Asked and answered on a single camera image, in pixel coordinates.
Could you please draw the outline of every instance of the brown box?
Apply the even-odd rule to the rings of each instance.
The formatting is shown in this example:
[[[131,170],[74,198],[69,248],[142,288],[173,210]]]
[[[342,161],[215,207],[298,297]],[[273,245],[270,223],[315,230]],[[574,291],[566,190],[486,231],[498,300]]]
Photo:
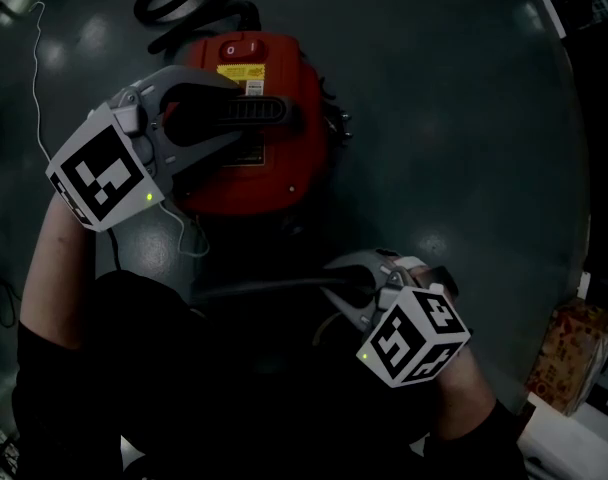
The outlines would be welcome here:
[[[588,396],[608,356],[608,311],[582,299],[559,306],[526,387],[562,414]]]

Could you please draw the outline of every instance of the yellow warning label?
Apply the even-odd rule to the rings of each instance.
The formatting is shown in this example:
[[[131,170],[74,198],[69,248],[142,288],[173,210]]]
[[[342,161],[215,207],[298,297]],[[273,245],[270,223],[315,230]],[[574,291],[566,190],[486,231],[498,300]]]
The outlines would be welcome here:
[[[235,82],[241,80],[264,80],[266,64],[220,64],[217,72]]]

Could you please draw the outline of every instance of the white cable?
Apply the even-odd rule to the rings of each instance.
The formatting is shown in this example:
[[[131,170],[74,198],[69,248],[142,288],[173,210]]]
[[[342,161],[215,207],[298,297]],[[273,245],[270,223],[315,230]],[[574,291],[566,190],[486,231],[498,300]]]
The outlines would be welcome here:
[[[209,243],[208,239],[206,238],[206,234],[204,233],[204,230],[202,229],[202,227],[199,224],[197,224],[197,228],[198,228],[200,234],[202,235],[202,240],[204,240],[204,243],[206,244],[206,247],[204,248],[204,250],[202,252],[183,251],[182,250],[182,239],[184,238],[184,222],[182,221],[182,219],[180,217],[178,217],[172,211],[167,209],[162,202],[160,202],[159,205],[160,205],[160,208],[162,209],[162,211],[164,213],[170,215],[171,217],[173,217],[177,222],[179,222],[180,226],[182,228],[180,231],[180,237],[177,240],[177,252],[180,254],[185,254],[186,256],[190,256],[191,258],[203,258],[204,256],[206,256],[208,254],[208,252],[211,250],[211,244]]]
[[[38,101],[37,94],[35,92],[35,88],[37,85],[37,71],[39,68],[39,62],[37,60],[37,46],[39,45],[40,39],[42,37],[42,28],[40,27],[40,22],[42,21],[42,14],[44,14],[46,4],[42,2],[42,0],[37,0],[37,2],[31,5],[31,8],[28,10],[28,12],[33,12],[33,9],[35,9],[38,5],[42,7],[42,10],[40,11],[39,16],[37,17],[37,38],[35,39],[35,45],[33,46],[33,60],[35,61],[35,71],[33,73],[33,101],[35,101],[35,108],[37,109],[37,145],[42,150],[42,153],[44,153],[46,159],[50,162],[51,156],[48,154],[48,151],[46,151],[46,148],[42,143],[42,134],[40,133],[40,128],[42,126],[42,113],[40,111],[40,102]]]

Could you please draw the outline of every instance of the qr code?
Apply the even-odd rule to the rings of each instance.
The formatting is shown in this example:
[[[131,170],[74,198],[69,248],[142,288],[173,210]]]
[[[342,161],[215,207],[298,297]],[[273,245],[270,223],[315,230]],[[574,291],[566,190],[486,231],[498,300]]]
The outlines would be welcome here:
[[[264,80],[247,80],[246,81],[247,96],[263,96],[264,95]]]

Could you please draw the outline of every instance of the person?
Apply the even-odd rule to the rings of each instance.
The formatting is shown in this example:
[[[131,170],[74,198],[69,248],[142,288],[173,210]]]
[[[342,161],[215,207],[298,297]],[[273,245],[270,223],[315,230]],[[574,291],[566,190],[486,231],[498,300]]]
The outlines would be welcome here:
[[[150,459],[138,478],[526,478],[513,417],[468,347],[425,383],[423,398],[384,386],[342,340],[347,362],[326,354],[290,376],[249,373],[244,353],[229,350],[232,331],[214,331],[152,280],[124,271],[95,280],[94,251],[94,233],[55,195],[18,330],[20,479],[120,478],[120,436]],[[371,381],[381,391],[369,391]],[[423,417],[430,437],[422,459],[405,439]]]

